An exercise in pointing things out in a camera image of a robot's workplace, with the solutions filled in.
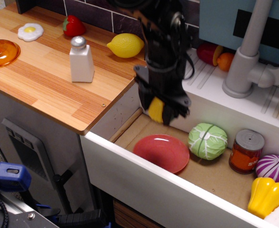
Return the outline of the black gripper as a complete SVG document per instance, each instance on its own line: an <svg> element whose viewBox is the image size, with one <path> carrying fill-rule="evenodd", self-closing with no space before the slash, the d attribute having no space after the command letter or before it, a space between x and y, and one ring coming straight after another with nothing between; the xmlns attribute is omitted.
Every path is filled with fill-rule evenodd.
<svg viewBox="0 0 279 228"><path fill-rule="evenodd" d="M169 125L180 115L185 118L190 113L188 107L191 100L182 86L185 69L185 59L179 59L165 68L156 68L149 64L146 67L134 67L142 108L147 110L155 96L162 100L165 103L162 112L164 125Z"/></svg>

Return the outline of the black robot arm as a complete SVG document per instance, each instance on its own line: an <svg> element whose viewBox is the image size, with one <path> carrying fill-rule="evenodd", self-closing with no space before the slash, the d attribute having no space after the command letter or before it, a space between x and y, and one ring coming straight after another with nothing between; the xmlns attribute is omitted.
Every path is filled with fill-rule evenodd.
<svg viewBox="0 0 279 228"><path fill-rule="evenodd" d="M169 125L189 114L191 100L183 89L191 37L178 0L110 0L109 4L139 20L146 66L134 67L142 108L157 123Z"/></svg>

